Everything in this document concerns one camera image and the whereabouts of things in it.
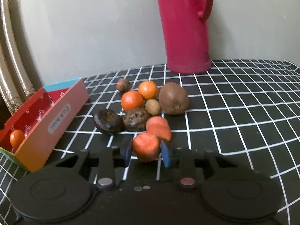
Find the carrot piece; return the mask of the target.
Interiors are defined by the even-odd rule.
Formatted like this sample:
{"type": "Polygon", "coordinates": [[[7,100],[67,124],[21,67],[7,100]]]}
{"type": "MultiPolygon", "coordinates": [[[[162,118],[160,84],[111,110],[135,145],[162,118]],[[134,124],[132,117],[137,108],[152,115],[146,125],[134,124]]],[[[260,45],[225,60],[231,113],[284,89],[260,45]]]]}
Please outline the carrot piece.
{"type": "Polygon", "coordinates": [[[133,150],[142,162],[154,161],[160,154],[159,139],[152,133],[143,132],[133,139],[133,150]]]}
{"type": "Polygon", "coordinates": [[[172,133],[168,121],[161,116],[154,116],[147,120],[146,131],[155,135],[159,140],[170,141],[172,133]]]}

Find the dark water chestnut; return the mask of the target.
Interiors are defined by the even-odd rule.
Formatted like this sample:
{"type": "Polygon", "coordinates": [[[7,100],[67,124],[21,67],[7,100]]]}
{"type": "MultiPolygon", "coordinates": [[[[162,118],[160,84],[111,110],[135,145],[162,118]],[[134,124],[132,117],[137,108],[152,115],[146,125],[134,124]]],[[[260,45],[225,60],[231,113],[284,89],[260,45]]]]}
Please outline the dark water chestnut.
{"type": "Polygon", "coordinates": [[[111,109],[94,111],[93,121],[96,129],[102,134],[114,135],[124,129],[123,118],[111,109]]]}
{"type": "Polygon", "coordinates": [[[149,112],[144,108],[135,108],[129,110],[124,118],[124,126],[132,132],[142,132],[146,130],[146,122],[150,118],[149,112]]]}

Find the mandarin orange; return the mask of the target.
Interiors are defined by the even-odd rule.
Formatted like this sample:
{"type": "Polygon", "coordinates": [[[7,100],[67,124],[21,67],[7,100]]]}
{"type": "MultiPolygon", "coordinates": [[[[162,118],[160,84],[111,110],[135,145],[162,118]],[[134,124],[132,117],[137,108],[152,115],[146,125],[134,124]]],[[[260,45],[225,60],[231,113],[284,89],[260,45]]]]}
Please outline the mandarin orange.
{"type": "Polygon", "coordinates": [[[124,111],[142,108],[144,105],[143,96],[137,91],[125,92],[121,97],[121,107],[124,111]]]}
{"type": "Polygon", "coordinates": [[[155,99],[158,95],[158,88],[153,81],[143,81],[139,84],[138,92],[143,96],[145,100],[155,99]]]}

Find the carrot piece behind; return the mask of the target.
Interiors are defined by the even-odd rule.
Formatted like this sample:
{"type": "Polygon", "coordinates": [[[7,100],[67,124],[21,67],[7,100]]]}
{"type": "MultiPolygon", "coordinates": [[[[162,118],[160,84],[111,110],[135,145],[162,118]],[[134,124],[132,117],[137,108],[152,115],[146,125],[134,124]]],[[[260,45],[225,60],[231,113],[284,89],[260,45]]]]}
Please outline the carrot piece behind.
{"type": "Polygon", "coordinates": [[[146,131],[155,135],[159,140],[170,141],[172,133],[168,121],[161,116],[154,116],[147,120],[146,131]]]}

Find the small tan longan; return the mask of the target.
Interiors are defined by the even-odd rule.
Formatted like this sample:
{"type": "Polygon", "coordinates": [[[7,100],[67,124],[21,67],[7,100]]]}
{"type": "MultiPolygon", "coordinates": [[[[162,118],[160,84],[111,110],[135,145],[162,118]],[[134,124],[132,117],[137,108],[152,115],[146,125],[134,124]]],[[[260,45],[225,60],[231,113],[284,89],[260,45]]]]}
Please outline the small tan longan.
{"type": "Polygon", "coordinates": [[[145,109],[151,116],[158,116],[161,114],[161,106],[155,99],[149,99],[145,103],[145,109]]]}

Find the large brown kiwi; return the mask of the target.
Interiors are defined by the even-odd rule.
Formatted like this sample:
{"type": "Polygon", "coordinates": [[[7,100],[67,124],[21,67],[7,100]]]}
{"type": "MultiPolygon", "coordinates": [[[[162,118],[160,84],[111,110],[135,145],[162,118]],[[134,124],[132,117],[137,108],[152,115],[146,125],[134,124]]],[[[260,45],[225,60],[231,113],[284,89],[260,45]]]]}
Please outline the large brown kiwi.
{"type": "Polygon", "coordinates": [[[183,114],[189,107],[189,97],[184,88],[174,82],[167,82],[159,92],[162,110],[169,115],[183,114]]]}

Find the small brown chestnut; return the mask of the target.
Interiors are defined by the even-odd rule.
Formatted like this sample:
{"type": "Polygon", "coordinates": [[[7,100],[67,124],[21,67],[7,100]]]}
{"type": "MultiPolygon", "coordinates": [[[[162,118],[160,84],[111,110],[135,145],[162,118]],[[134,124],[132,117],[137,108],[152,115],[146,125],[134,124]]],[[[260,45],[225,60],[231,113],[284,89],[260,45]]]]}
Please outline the small brown chestnut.
{"type": "Polygon", "coordinates": [[[131,89],[131,83],[125,78],[119,78],[116,84],[116,89],[119,92],[128,92],[131,89]]]}

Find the black white grid tablecloth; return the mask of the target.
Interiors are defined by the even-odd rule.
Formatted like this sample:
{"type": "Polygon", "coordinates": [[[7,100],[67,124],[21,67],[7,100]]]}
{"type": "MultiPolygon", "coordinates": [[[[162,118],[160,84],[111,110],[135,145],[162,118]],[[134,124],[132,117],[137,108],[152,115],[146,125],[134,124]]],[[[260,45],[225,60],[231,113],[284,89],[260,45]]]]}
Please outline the black white grid tablecloth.
{"type": "Polygon", "coordinates": [[[84,78],[87,102],[72,120],[45,165],[35,172],[1,153],[1,224],[299,224],[299,68],[288,61],[218,60],[198,74],[179,74],[164,64],[84,78]],[[161,116],[170,143],[203,154],[215,151],[254,171],[225,170],[196,189],[174,183],[178,169],[161,157],[143,163],[132,151],[129,166],[116,168],[115,189],[97,189],[57,161],[81,149],[98,152],[132,144],[141,132],[99,132],[93,113],[111,109],[123,117],[119,78],[132,90],[153,81],[187,92],[181,115],[161,116]]]}

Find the red cardboard box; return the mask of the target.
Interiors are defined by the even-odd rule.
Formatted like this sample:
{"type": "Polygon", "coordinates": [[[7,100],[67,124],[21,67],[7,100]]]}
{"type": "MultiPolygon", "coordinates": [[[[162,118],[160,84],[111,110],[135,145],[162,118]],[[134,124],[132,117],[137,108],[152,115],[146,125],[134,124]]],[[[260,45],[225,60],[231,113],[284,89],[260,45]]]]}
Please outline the red cardboard box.
{"type": "Polygon", "coordinates": [[[6,121],[1,153],[29,172],[41,169],[88,98],[81,78],[41,87],[6,121]],[[10,143],[13,130],[25,135],[18,148],[10,143]]]}

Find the small orange in box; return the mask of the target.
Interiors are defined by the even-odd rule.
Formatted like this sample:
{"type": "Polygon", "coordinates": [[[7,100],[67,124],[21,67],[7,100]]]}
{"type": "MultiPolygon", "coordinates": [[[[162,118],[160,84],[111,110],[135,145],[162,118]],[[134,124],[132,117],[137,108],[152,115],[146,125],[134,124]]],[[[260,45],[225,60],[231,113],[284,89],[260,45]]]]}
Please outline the small orange in box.
{"type": "Polygon", "coordinates": [[[10,134],[10,143],[13,148],[18,148],[24,139],[25,135],[21,130],[13,130],[10,134]]]}

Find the pink thermos jug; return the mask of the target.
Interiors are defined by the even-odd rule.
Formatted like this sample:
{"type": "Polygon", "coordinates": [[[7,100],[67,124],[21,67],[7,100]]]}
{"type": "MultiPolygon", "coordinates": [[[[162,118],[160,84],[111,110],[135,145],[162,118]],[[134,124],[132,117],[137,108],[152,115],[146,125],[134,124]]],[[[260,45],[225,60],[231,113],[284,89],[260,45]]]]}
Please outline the pink thermos jug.
{"type": "Polygon", "coordinates": [[[207,20],[214,0],[158,0],[167,67],[181,74],[211,67],[207,20]]]}

